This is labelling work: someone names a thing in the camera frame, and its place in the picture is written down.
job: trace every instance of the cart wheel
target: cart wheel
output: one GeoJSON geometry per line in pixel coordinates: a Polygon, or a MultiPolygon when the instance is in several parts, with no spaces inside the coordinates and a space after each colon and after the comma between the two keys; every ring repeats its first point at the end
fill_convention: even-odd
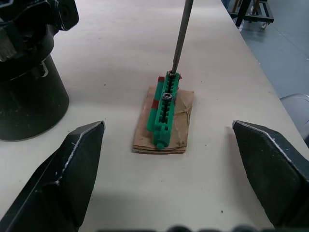
{"type": "Polygon", "coordinates": [[[268,23],[263,23],[263,24],[262,24],[262,28],[263,28],[263,29],[266,29],[267,25],[268,25],[268,23]]]}

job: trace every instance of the chair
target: chair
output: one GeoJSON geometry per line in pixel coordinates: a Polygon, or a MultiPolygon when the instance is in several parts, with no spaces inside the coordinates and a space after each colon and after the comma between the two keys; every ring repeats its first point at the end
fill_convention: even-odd
{"type": "Polygon", "coordinates": [[[309,147],[309,96],[292,94],[280,98],[280,101],[309,147]]]}

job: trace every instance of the red piece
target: red piece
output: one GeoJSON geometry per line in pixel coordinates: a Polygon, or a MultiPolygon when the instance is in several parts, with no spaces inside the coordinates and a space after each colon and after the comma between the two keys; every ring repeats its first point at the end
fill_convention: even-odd
{"type": "Polygon", "coordinates": [[[151,108],[157,110],[159,108],[159,101],[154,99],[151,108]]]}
{"type": "Polygon", "coordinates": [[[159,78],[158,78],[158,82],[164,82],[164,77],[163,76],[160,76],[159,78]]]}

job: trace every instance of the black cylinder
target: black cylinder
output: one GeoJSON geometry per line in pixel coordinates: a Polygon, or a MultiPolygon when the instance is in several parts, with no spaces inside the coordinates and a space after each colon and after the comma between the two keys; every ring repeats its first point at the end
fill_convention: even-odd
{"type": "Polygon", "coordinates": [[[69,97],[49,55],[28,72],[0,83],[0,139],[41,134],[64,116],[68,106],[69,97]]]}

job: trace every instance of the brown paper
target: brown paper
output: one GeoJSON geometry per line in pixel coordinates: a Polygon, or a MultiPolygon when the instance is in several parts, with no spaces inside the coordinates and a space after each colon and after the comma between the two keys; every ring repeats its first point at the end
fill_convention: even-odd
{"type": "Polygon", "coordinates": [[[190,124],[190,115],[193,105],[194,92],[179,89],[177,92],[175,115],[172,135],[169,146],[158,150],[153,145],[152,132],[147,131],[148,116],[155,96],[155,87],[149,87],[147,97],[144,101],[143,111],[135,131],[133,141],[133,152],[145,154],[180,154],[187,148],[187,139],[190,124]]]}

